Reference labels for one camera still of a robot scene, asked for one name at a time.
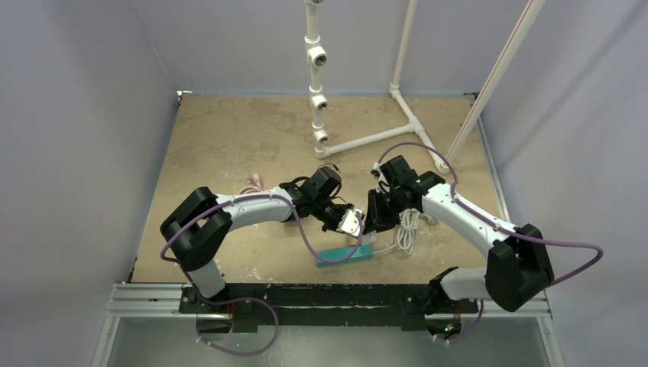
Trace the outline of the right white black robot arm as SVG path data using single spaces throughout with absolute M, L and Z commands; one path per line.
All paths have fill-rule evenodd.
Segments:
M 418 174 L 401 155 L 372 170 L 377 186 L 368 191 L 364 233 L 400 224 L 408 209 L 430 216 L 458 233 L 485 258 L 482 268 L 454 266 L 429 282 L 426 313 L 447 311 L 469 300 L 492 300 L 517 311 L 554 282 L 542 233 L 535 226 L 503 221 L 453 192 L 438 174 Z

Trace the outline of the black power adapter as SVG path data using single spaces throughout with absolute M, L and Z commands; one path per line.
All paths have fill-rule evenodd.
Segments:
M 321 165 L 319 166 L 319 169 L 325 169 L 325 168 L 326 168 L 326 169 L 329 169 L 329 170 L 331 170 L 331 171 L 333 171 L 333 172 L 336 172 L 336 173 L 339 173 L 339 172 L 340 172 L 338 166 L 335 165 L 335 164 L 321 164 Z

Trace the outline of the teal power strip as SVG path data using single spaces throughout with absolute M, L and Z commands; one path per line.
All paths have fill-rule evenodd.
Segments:
M 374 251 L 369 245 L 360 245 L 357 248 L 335 248 L 318 252 L 318 254 L 317 268 L 366 261 L 374 257 Z

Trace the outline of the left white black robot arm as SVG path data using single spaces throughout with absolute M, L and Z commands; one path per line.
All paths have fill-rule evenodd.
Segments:
M 215 256 L 232 231 L 263 222 L 300 222 L 312 216 L 323 231 L 333 231 L 361 242 L 362 213 L 350 203 L 336 203 L 342 179 L 331 167 L 321 166 L 309 177 L 298 177 L 269 190 L 216 195 L 196 188 L 160 225 L 166 245 L 163 260 L 177 264 L 199 291 L 198 302 L 217 313 L 228 302 L 226 282 Z

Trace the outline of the white square wall adapter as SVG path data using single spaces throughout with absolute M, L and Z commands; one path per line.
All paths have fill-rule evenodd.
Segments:
M 377 233 L 371 231 L 362 236 L 361 245 L 373 245 L 377 241 Z

